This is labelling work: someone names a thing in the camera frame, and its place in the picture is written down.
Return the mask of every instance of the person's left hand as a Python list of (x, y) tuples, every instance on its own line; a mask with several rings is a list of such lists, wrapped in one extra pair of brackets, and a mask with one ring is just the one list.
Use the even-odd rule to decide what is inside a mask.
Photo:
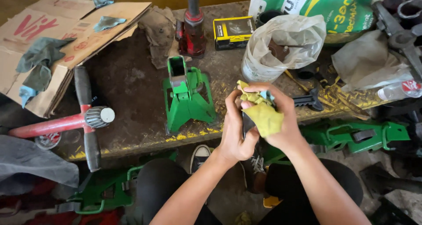
[(240, 95), (242, 92), (235, 90), (226, 98), (227, 113), (224, 119), (223, 136), (220, 145), (215, 149), (229, 167), (234, 166), (238, 161), (249, 159), (260, 137), (257, 128), (254, 127), (246, 133), (246, 138), (243, 138), (242, 116), (235, 103)]

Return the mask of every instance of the cardboard box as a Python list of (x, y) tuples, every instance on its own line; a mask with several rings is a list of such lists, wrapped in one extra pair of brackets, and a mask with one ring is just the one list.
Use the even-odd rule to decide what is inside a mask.
[(252, 16), (214, 19), (215, 50), (246, 48), (256, 30)]
[[(0, 92), (21, 104), (19, 88), (30, 71), (18, 73), (15, 69), (37, 38), (76, 37), (61, 49), (66, 56), (51, 67), (47, 90), (25, 106), (35, 115), (49, 118), (72, 80), (73, 67), (83, 64), (109, 43), (131, 35), (150, 5), (150, 2), (117, 2), (96, 10), (92, 0), (40, 0), (27, 7), (0, 27)], [(126, 22), (95, 33), (93, 26), (101, 16), (125, 18)]]

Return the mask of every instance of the cement bag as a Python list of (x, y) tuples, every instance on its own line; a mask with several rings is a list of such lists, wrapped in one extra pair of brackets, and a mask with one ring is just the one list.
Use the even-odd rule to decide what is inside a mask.
[[(246, 45), (242, 73), (249, 82), (273, 82), (286, 69), (296, 69), (316, 61), (326, 36), (322, 15), (277, 16), (257, 28)], [(304, 45), (289, 48), (290, 53), (281, 62), (268, 49), (270, 40), (278, 45)]]
[(382, 87), (412, 79), (407, 59), (389, 51), (387, 36), (380, 30), (365, 33), (331, 56), (346, 85), (344, 92)]
[(323, 15), (327, 25), (326, 43), (341, 43), (350, 35), (368, 29), (373, 22), (372, 0), (251, 0), (249, 16), (279, 10), (285, 14)]

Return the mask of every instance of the black pants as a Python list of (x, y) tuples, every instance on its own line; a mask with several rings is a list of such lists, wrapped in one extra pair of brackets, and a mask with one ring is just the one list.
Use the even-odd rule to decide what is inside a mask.
[[(363, 191), (355, 173), (345, 165), (321, 159), (339, 184), (359, 206)], [(140, 170), (137, 203), (141, 205), (144, 224), (149, 224), (170, 196), (189, 178), (189, 174), (169, 159), (155, 159)], [(319, 224), (299, 176), (291, 165), (271, 164), (266, 179), (266, 192), (282, 198), (259, 224)], [(197, 225), (219, 225), (221, 222), (204, 205)]]

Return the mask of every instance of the workbench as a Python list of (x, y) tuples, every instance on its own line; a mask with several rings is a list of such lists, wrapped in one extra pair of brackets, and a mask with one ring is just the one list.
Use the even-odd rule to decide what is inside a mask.
[[(245, 49), (215, 51), (213, 19), (247, 16), (248, 8), (249, 1), (202, 8), (207, 39), (205, 56), (203, 59), (187, 62), (187, 66), (198, 67), (211, 76), (211, 93), (220, 120), (214, 126), (191, 120), (181, 127), (180, 134), (166, 135), (164, 125), (167, 119), (161, 82), (168, 77), (168, 71), (167, 68), (157, 70), (152, 65), (149, 43), (144, 31), (137, 29), (132, 37), (110, 44), (86, 62), (85, 66), (90, 77), (116, 113), (116, 118), (110, 125), (97, 130), (103, 158), (152, 152), (221, 137), (226, 113), (224, 99), (235, 89), (239, 79), (244, 81), (240, 65)], [(173, 11), (178, 19), (182, 19), (183, 13), (184, 10)], [(330, 59), (326, 50), (321, 52), (320, 57), (323, 56)], [(282, 74), (273, 84), (289, 96), (307, 94), (286, 74)], [(319, 85), (316, 80), (302, 84), (309, 89)], [(377, 98), (376, 93), (376, 90), (368, 90), (339, 94), (360, 108), (368, 109), (386, 103)], [(57, 116), (78, 113), (76, 98), (69, 96), (70, 94), (74, 95), (68, 90), (56, 109)], [(318, 112), (306, 106), (297, 107), (298, 121), (324, 118), (350, 111), (339, 99), (330, 96), (322, 89), (320, 95), (336, 108), (324, 105), (325, 110)], [(69, 161), (84, 160), (83, 137), (77, 143), (58, 146), (53, 151)]]

